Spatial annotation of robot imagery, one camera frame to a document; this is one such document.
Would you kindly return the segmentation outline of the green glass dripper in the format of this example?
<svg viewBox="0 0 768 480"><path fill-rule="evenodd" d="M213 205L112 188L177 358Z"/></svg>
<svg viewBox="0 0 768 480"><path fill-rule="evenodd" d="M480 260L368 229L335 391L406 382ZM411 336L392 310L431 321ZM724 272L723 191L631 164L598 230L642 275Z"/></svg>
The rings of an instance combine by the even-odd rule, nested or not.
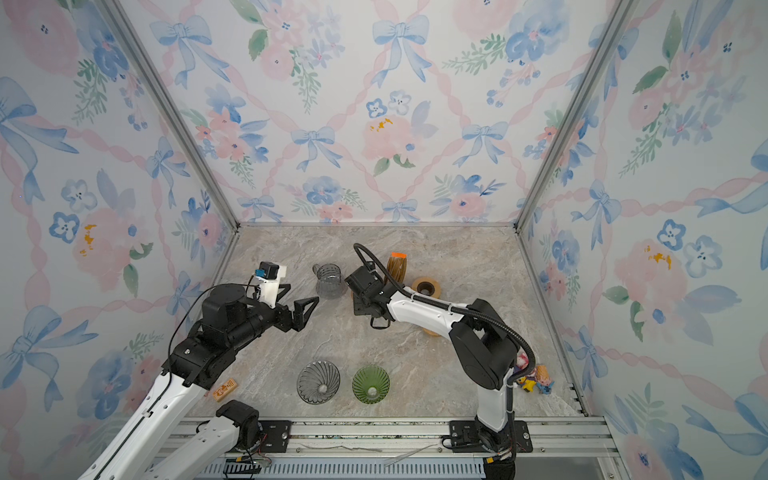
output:
<svg viewBox="0 0 768 480"><path fill-rule="evenodd" d="M353 376L352 390L355 398L361 403L379 403L389 393L389 375L382 367L377 365L362 367Z"/></svg>

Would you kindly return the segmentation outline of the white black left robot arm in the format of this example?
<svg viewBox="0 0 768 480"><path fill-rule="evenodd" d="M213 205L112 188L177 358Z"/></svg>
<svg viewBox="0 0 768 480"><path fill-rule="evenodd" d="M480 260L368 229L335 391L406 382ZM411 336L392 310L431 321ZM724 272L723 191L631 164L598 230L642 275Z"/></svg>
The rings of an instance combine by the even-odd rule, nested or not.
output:
<svg viewBox="0 0 768 480"><path fill-rule="evenodd" d="M245 284L224 283L198 298L202 316L171 348L144 400L109 446L82 473L84 479L192 479L235 449L250 456L268 435L258 411L231 400L195 435L160 463L154 460L191 407L217 385L237 354L271 328L301 331L319 304L316 296L281 304L290 287L267 281L272 296L256 299Z"/></svg>

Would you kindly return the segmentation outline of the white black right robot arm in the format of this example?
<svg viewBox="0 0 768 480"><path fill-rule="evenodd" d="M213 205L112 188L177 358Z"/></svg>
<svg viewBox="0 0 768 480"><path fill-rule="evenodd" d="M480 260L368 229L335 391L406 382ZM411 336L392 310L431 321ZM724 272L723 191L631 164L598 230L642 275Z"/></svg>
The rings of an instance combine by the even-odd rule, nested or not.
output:
<svg viewBox="0 0 768 480"><path fill-rule="evenodd" d="M482 449L493 454L512 454L514 431L513 384L535 368L528 343L507 326L485 300L454 304L424 295L392 279L387 281L370 263L345 279L353 296L354 314L409 323L448 339L463 372L477 385L478 408L475 434L462 440L451 435L455 451Z"/></svg>

